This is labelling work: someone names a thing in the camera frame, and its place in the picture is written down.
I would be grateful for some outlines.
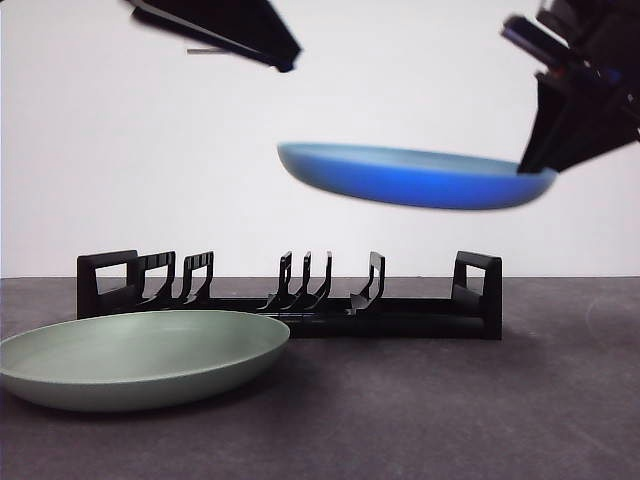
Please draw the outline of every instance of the plate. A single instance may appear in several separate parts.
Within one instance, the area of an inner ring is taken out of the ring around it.
[[[507,208],[530,202],[557,172],[518,174],[503,160],[397,148],[282,143],[287,171],[309,185],[379,202],[462,210]]]
[[[238,312],[178,310],[88,318],[0,343],[9,392],[77,411],[166,407],[237,387],[269,367],[289,327]]]

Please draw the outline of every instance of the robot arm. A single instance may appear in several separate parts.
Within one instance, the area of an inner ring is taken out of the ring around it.
[[[521,16],[502,32],[548,67],[536,75],[538,113],[519,171],[561,172],[638,140],[640,4],[554,0],[537,20],[566,44]]]
[[[144,24],[199,40],[225,51],[293,70],[300,53],[267,0],[129,0]]]

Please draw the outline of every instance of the gray tabletop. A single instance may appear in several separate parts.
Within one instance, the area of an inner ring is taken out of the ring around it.
[[[271,286],[216,284],[222,295]],[[2,336],[74,318],[74,288],[3,280]],[[448,288],[390,279],[387,291]],[[292,340],[244,387],[135,414],[4,393],[0,478],[640,478],[639,313],[638,278],[505,279],[501,342]]]

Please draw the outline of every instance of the dish rack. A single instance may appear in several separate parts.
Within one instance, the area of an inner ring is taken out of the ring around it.
[[[460,251],[456,255],[449,298],[383,297],[385,257],[369,256],[366,285],[346,298],[331,297],[333,256],[327,252],[325,278],[316,291],[309,291],[311,253],[303,260],[301,286],[290,291],[292,254],[280,258],[278,287],[266,298],[216,298],[211,295],[214,253],[184,259],[181,293],[174,297],[176,254],[163,252],[138,255],[136,250],[83,255],[77,261],[78,318],[117,313],[165,310],[233,310],[268,315],[286,323],[292,337],[447,337],[502,338],[502,260],[499,257]],[[96,270],[126,265],[126,285],[99,293]],[[467,267],[484,271],[480,292],[467,285]],[[162,286],[144,297],[145,274],[167,267]],[[206,269],[204,283],[193,291],[193,273]]]

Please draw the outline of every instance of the plate rim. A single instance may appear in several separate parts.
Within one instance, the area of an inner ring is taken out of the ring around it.
[[[288,325],[286,325],[284,322],[281,322],[279,320],[276,320],[275,318],[272,318],[268,315],[259,315],[257,313],[248,313],[248,312],[239,312],[239,311],[235,311],[235,310],[194,310],[194,309],[189,309],[189,310],[150,310],[150,311],[145,311],[145,312],[129,312],[129,313],[118,313],[115,315],[103,315],[103,316],[99,316],[99,317],[89,317],[89,318],[79,318],[79,319],[75,319],[75,320],[68,320],[68,321],[63,321],[63,322],[57,322],[57,323],[53,323],[51,325],[44,325],[42,327],[37,327],[31,330],[27,330],[26,332],[22,332],[22,333],[18,333],[16,335],[12,335],[10,337],[7,337],[5,339],[3,339],[2,341],[0,341],[0,359],[2,359],[3,355],[2,355],[2,349],[4,347],[5,344],[9,343],[10,341],[13,341],[17,338],[23,337],[23,336],[27,336],[30,334],[33,334],[35,332],[39,332],[42,330],[46,330],[46,329],[50,329],[50,328],[56,328],[56,327],[60,327],[62,325],[69,325],[69,324],[73,324],[73,323],[80,323],[80,322],[91,322],[91,321],[96,321],[96,320],[103,320],[105,318],[116,318],[116,317],[132,317],[132,316],[136,316],[136,315],[148,315],[151,313],[154,314],[171,314],[171,313],[204,313],[204,312],[215,312],[215,313],[234,313],[234,314],[240,314],[240,315],[245,315],[245,316],[250,316],[250,317],[259,317],[261,319],[267,320],[267,321],[271,321],[272,323],[278,324],[280,326],[280,328],[283,328],[283,332],[286,332],[286,336],[284,336],[284,338],[282,339],[281,342],[279,342],[275,347],[273,348],[269,348],[267,350],[261,351],[260,353],[257,354],[253,354],[253,355],[248,355],[245,357],[241,357],[237,360],[233,360],[230,362],[225,362],[225,363],[220,363],[217,364],[215,366],[209,366],[209,367],[202,367],[202,368],[196,368],[196,369],[191,369],[191,370],[183,370],[177,373],[169,373],[169,374],[162,374],[162,375],[152,375],[152,376],[147,376],[147,377],[131,377],[131,378],[127,378],[127,379],[108,379],[108,380],[92,380],[92,379],[73,379],[73,380],[60,380],[60,379],[55,379],[55,378],[51,378],[51,377],[38,377],[38,376],[33,376],[33,375],[19,375],[16,374],[15,372],[12,373],[11,369],[7,369],[5,368],[2,364],[0,364],[0,377],[8,377],[11,379],[15,379],[15,380],[24,380],[27,382],[33,382],[33,383],[44,383],[44,384],[52,384],[52,385],[65,385],[65,386],[107,386],[107,385],[127,385],[127,384],[134,384],[134,383],[147,383],[147,382],[156,382],[156,381],[162,381],[162,380],[173,380],[173,379],[178,379],[178,378],[183,378],[183,377],[190,377],[190,376],[194,376],[194,375],[201,375],[201,374],[205,374],[205,373],[210,373],[216,370],[222,370],[228,367],[232,367],[234,365],[238,365],[238,364],[242,364],[242,363],[246,363],[249,362],[251,360],[255,360],[257,358],[260,358],[264,355],[267,355],[271,352],[274,352],[276,350],[278,350],[279,348],[282,348],[287,341],[290,339],[291,337],[291,329],[289,328]]]

